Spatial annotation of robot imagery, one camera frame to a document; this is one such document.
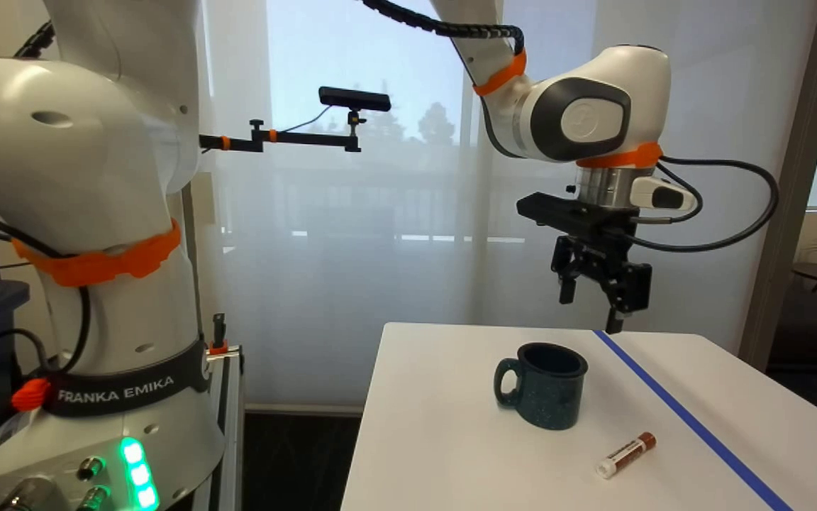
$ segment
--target marker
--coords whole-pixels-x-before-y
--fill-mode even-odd
[[[643,452],[654,447],[654,435],[643,430],[626,446],[616,447],[597,470],[609,480],[616,470],[626,469],[631,460],[637,460]]]

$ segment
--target blue line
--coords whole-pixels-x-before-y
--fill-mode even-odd
[[[607,331],[596,334],[616,351],[768,507],[787,511],[736,453],[731,453],[687,405],[680,405],[643,366],[637,366]]]

